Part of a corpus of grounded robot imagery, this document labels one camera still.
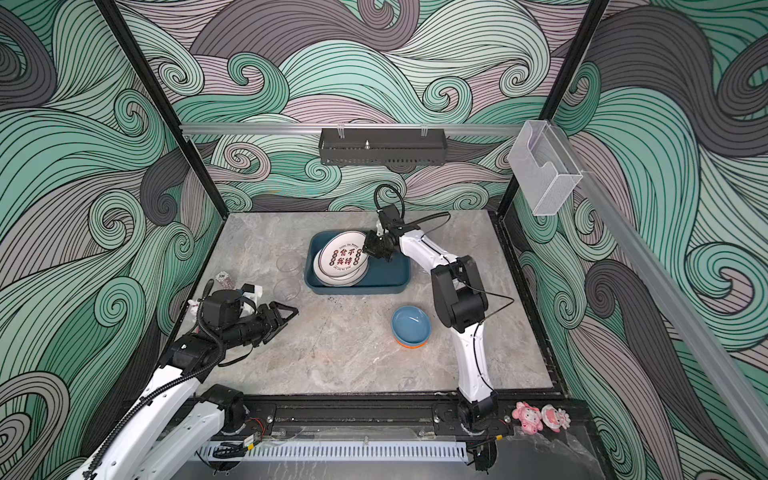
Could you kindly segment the enjoy the moment plate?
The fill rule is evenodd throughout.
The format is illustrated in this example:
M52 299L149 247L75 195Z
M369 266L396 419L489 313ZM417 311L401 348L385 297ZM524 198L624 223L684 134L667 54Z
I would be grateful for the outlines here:
M368 267L365 240L366 235L360 231L344 231L332 237L316 255L319 271L333 280L360 277Z

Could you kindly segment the blue bowl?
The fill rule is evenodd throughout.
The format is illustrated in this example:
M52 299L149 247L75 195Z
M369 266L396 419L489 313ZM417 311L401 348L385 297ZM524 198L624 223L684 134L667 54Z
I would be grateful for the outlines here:
M415 306L401 306L392 315L391 329L394 337L407 342L429 340L431 322L428 315Z

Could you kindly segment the white plate cloud emblem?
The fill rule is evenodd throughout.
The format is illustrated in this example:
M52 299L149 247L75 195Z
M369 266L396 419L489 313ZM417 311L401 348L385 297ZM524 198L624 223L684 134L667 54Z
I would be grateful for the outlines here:
M362 281L369 270L368 264L365 263L362 267L351 274L343 275L342 277L331 277L325 274L320 268L319 258L320 254L317 253L313 258L312 271L318 280L326 286L351 287Z

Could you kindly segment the orange bowl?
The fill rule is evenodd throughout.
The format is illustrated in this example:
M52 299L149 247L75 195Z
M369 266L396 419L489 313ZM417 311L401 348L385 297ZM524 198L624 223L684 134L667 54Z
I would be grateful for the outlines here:
M428 343L428 340L424 340L424 341L421 341L421 342L407 342L407 341L401 340L401 339L399 339L397 337L395 337L395 341L397 342L398 345L400 345L400 346L402 346L404 348L407 348L407 349L418 349L418 348L421 348L421 347L425 346Z

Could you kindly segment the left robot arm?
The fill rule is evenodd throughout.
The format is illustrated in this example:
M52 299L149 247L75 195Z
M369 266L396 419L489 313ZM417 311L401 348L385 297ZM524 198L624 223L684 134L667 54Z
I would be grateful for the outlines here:
M228 366L228 350L268 344L298 313L280 302L257 304L238 290L202 299L195 328L174 341L139 399L72 478L168 479L215 435L239 432L248 418L244 395L223 385L166 427L214 368Z

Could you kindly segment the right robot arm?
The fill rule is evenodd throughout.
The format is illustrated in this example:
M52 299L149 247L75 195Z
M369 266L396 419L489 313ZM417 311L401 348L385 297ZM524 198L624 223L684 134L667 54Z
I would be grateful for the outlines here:
M435 312L452 331L459 369L458 415L468 430L497 408L497 394L488 378L485 320L489 308L477 263L440 247L418 226L378 220L366 234L364 251L375 258L400 253L430 274Z

